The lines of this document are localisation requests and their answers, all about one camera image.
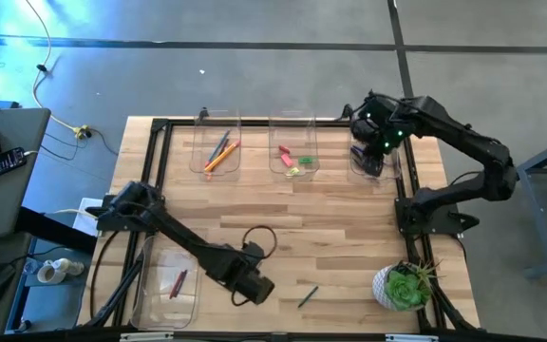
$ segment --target green plant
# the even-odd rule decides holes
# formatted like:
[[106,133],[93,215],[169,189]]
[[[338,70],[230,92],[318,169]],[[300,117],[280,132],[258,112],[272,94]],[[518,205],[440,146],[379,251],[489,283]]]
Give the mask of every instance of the green plant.
[[425,305],[432,296],[429,279],[436,266],[428,268],[401,262],[387,275],[385,293],[398,310]]

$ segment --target orange pencil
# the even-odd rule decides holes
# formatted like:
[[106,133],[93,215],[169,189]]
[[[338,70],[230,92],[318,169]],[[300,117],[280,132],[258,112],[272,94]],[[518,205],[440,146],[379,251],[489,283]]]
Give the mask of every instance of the orange pencil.
[[211,163],[206,166],[204,169],[204,172],[210,172],[212,171],[217,165],[219,165],[225,157],[229,156],[230,153],[232,153],[233,150],[236,149],[236,147],[239,146],[239,141],[232,143],[223,153],[221,153],[218,157],[216,157]]

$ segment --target white cable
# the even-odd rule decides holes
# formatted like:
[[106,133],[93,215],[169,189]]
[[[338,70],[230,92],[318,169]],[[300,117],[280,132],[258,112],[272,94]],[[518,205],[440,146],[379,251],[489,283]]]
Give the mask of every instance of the white cable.
[[[50,54],[52,53],[52,40],[51,38],[49,37],[49,32],[47,31],[47,27],[46,27],[46,23],[44,23],[44,19],[42,19],[41,15],[39,15],[39,13],[37,12],[37,9],[35,9],[35,7],[30,3],[29,0],[25,0],[28,4],[28,6],[33,10],[33,13],[35,13],[35,15],[37,16],[37,19],[39,19],[39,21],[42,23],[42,26],[44,27],[44,31],[46,32],[46,37],[47,37],[47,55],[46,55],[46,59],[44,60],[44,62],[42,63],[42,66],[46,66],[46,63],[47,61],[49,60],[49,56]],[[39,101],[39,99],[37,98],[37,87],[38,87],[38,81],[39,81],[39,75],[41,75],[42,73],[42,70],[37,70],[37,75],[35,75],[35,81],[33,82],[33,100],[35,100],[35,103],[37,105],[39,105],[40,108],[43,108],[44,106],[42,105],[42,103]],[[63,126],[65,126],[66,128],[72,130],[73,132],[75,132],[75,129],[77,127],[73,127],[71,126],[70,124],[68,123],[65,123],[61,120],[59,120],[58,118],[56,118],[55,116],[51,115],[50,114],[50,118],[57,122],[58,124],[61,124]]]
[[77,209],[63,209],[63,210],[55,211],[52,214],[64,214],[64,213],[75,213],[75,214],[87,216],[91,219],[97,219],[97,217],[95,217],[94,215],[88,213],[87,211],[77,210]]

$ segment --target white pot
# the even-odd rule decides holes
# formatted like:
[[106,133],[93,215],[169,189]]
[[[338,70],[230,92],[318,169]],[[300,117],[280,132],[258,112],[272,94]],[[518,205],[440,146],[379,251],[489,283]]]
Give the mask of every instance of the white pot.
[[386,294],[387,275],[389,275],[389,272],[396,266],[397,265],[389,265],[379,270],[379,272],[377,272],[375,277],[372,279],[372,293],[375,295],[375,299],[377,299],[379,304],[393,311],[417,311],[421,309],[423,305],[406,309],[406,310],[398,310],[396,306],[394,305],[394,302],[392,302],[391,299],[387,296]]

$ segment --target wooden table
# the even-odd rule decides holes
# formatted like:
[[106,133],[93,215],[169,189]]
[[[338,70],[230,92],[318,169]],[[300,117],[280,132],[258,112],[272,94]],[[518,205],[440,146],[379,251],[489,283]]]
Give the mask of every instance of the wooden table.
[[[128,118],[111,193],[141,178],[151,122],[151,117]],[[272,226],[279,240],[277,251],[261,266],[262,274],[275,283],[263,304],[234,307],[230,293],[203,276],[197,311],[186,331],[418,331],[415,313],[389,311],[373,297],[373,276],[379,269],[406,259],[406,247],[394,217],[395,182],[349,182],[347,130],[318,128],[320,169],[313,181],[295,183],[271,177],[267,127],[242,129],[240,179],[234,182],[205,182],[189,169],[193,127],[175,127],[172,137],[163,186],[172,216],[192,229],[207,231],[209,242],[237,248],[245,230],[257,224]],[[445,186],[437,140],[412,142],[421,186]],[[160,149],[161,139],[154,165],[158,165]],[[401,152],[404,163],[405,153]],[[154,166],[151,180],[156,170]],[[406,189],[411,196],[407,181]],[[265,250],[271,244],[266,233],[251,237]],[[92,265],[107,236],[99,239]],[[128,234],[119,233],[104,254],[95,286],[97,310],[120,280],[127,241]],[[479,326],[460,245],[442,236],[432,236],[431,244],[437,262],[442,260],[438,266],[442,288],[466,320]],[[314,285],[319,285],[319,291],[298,310],[298,302]],[[124,322],[131,316],[135,290],[129,293]],[[89,319],[88,300],[86,287],[79,323]],[[433,322],[431,308],[428,318]]]

